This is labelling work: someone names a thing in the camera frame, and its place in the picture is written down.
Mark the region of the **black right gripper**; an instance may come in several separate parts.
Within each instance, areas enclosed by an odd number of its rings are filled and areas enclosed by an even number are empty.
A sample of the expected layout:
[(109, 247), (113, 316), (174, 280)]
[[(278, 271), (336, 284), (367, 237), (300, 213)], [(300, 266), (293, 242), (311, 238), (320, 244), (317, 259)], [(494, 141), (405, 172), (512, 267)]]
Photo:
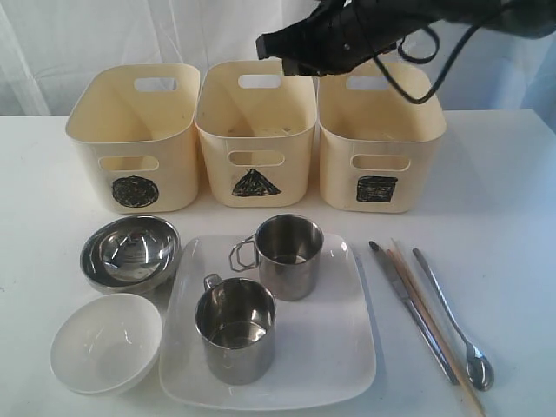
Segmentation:
[(432, 1), (322, 1), (309, 17), (259, 35), (256, 54), (280, 58), (284, 76), (339, 75), (438, 19)]

